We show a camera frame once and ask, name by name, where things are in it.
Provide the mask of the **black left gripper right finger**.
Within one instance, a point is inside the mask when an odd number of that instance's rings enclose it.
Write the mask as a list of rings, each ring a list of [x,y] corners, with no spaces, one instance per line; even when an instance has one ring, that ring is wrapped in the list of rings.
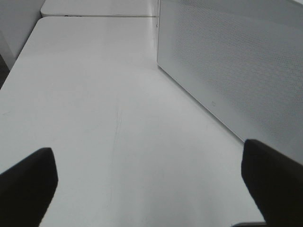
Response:
[[[303,166],[253,139],[244,143],[241,176],[269,227],[303,225]]]

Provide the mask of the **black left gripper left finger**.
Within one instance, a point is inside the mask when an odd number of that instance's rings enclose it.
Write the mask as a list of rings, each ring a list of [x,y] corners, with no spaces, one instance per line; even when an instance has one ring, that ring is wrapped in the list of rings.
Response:
[[[41,148],[7,169],[0,175],[0,225],[39,226],[57,185],[51,148]]]

